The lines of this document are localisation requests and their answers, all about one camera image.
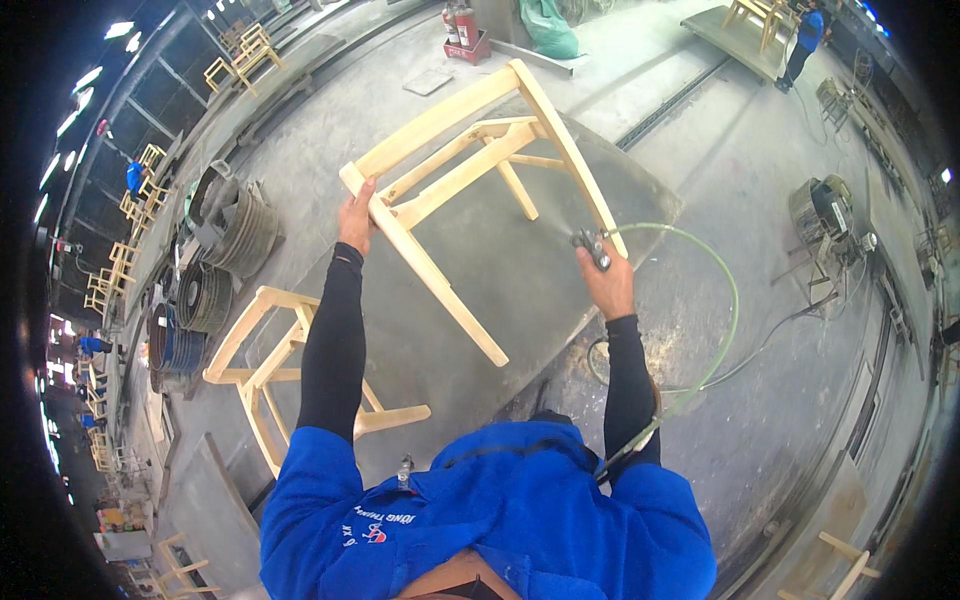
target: blue jacket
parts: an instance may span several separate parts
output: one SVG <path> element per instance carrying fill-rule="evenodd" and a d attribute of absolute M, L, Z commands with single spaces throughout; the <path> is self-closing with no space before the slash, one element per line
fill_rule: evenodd
<path fill-rule="evenodd" d="M 84 354 L 93 356 L 94 352 L 100 351 L 100 338 L 80 338 L 80 349 Z"/>
<path fill-rule="evenodd" d="M 134 194 L 140 191 L 140 174 L 143 173 L 143 165 L 139 162 L 132 162 L 127 167 L 127 189 Z"/>
<path fill-rule="evenodd" d="M 810 11 L 800 19 L 800 28 L 797 30 L 797 43 L 810 52 L 815 52 L 817 50 L 817 44 L 820 43 L 820 38 L 823 34 L 824 16 L 820 14 L 820 11 Z"/>
<path fill-rule="evenodd" d="M 260 579 L 277 599 L 384 600 L 470 547 L 524 600 L 704 598 L 716 560 L 687 481 L 640 464 L 606 497 L 582 443 L 572 425 L 498 423 L 411 474 L 409 492 L 396 477 L 364 491 L 343 438 L 297 429 L 263 515 Z"/>

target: spray gun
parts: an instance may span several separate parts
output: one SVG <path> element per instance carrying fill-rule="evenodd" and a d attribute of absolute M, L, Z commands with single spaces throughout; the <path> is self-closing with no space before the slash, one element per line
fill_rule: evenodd
<path fill-rule="evenodd" d="M 593 232 L 580 228 L 579 231 L 570 236 L 570 244 L 574 248 L 586 248 L 590 256 L 593 257 L 593 264 L 601 272 L 605 273 L 610 268 L 610 257 L 604 252 L 603 244 L 600 243 L 597 235 Z"/>

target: fire extinguisher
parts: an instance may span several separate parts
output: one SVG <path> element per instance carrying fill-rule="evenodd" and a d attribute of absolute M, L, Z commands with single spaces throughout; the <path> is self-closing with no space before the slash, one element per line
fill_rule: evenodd
<path fill-rule="evenodd" d="M 473 18 L 473 9 L 468 7 L 466 0 L 461 0 L 460 6 L 455 13 L 457 21 L 457 33 L 460 35 L 460 45 L 468 50 L 472 50 L 477 42 L 480 41 L 480 33 L 477 30 L 476 19 Z"/>
<path fill-rule="evenodd" d="M 457 22 L 454 20 L 454 10 L 447 2 L 441 16 L 444 18 L 444 27 L 446 28 L 446 40 L 451 46 L 460 45 L 460 35 L 457 33 Z"/>

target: ceiling light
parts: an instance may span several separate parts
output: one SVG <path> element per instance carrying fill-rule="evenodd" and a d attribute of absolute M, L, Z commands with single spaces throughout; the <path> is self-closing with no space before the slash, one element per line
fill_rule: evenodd
<path fill-rule="evenodd" d="M 73 112 L 70 113 L 70 116 L 66 118 L 66 121 L 63 121 L 63 125 L 60 125 L 60 128 L 57 129 L 57 137 L 60 137 L 61 135 L 63 135 L 63 132 L 66 131 L 66 128 L 70 127 L 70 125 L 77 120 L 78 114 L 80 114 L 79 110 L 74 110 Z"/>
<path fill-rule="evenodd" d="M 60 162 L 60 154 L 58 153 L 54 156 L 54 159 L 50 161 L 50 166 L 47 167 L 46 173 L 43 174 L 43 178 L 40 179 L 40 187 L 38 189 L 43 189 L 43 184 L 47 182 L 47 178 L 50 177 L 50 174 L 54 172 L 54 169 L 57 167 L 57 163 Z"/>
<path fill-rule="evenodd" d="M 140 35 L 143 32 L 136 32 L 136 35 L 130 38 L 130 43 L 127 44 L 127 52 L 136 52 L 136 49 L 140 47 Z"/>
<path fill-rule="evenodd" d="M 73 86 L 73 91 L 71 91 L 70 93 L 72 94 L 76 92 L 78 89 L 80 89 L 84 85 L 87 85 L 93 80 L 97 79 L 97 76 L 100 75 L 100 72 L 103 70 L 104 70 L 104 67 L 98 66 L 97 68 L 93 69 L 92 71 L 90 71 L 89 73 L 81 77 L 80 80 L 77 81 L 77 84 Z"/>
<path fill-rule="evenodd" d="M 94 89 L 96 89 L 96 87 L 88 87 L 84 91 L 77 94 L 77 112 L 80 112 L 86 108 L 86 105 L 90 103 L 90 98 L 93 97 Z"/>
<path fill-rule="evenodd" d="M 49 198 L 50 198 L 50 194 L 43 195 L 43 200 L 40 201 L 40 206 L 36 208 L 36 215 L 34 215 L 34 223 L 40 222 L 40 215 L 43 214 L 43 209 L 47 207 L 47 199 Z"/>
<path fill-rule="evenodd" d="M 125 36 L 133 29 L 133 21 L 125 21 L 123 23 L 114 23 L 110 25 L 110 28 L 107 30 L 107 34 L 104 36 L 104 39 L 110 39 L 111 37 L 120 37 Z"/>

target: hand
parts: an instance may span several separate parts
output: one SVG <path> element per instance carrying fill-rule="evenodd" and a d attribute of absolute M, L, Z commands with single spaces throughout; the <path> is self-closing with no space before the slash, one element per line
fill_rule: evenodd
<path fill-rule="evenodd" d="M 636 312 L 634 268 L 630 261 L 617 253 L 610 240 L 602 240 L 602 243 L 604 252 L 610 257 L 610 268 L 605 273 L 593 264 L 593 257 L 586 248 L 577 249 L 577 260 L 593 303 L 607 321 L 613 321 Z"/>
<path fill-rule="evenodd" d="M 377 232 L 376 224 L 371 222 L 368 212 L 370 198 L 374 191 L 376 191 L 376 180 L 369 178 L 363 182 L 357 197 L 350 196 L 340 206 L 340 214 L 337 216 L 337 223 L 340 226 L 340 236 L 337 240 L 354 247 L 364 257 L 370 251 L 371 236 Z"/>

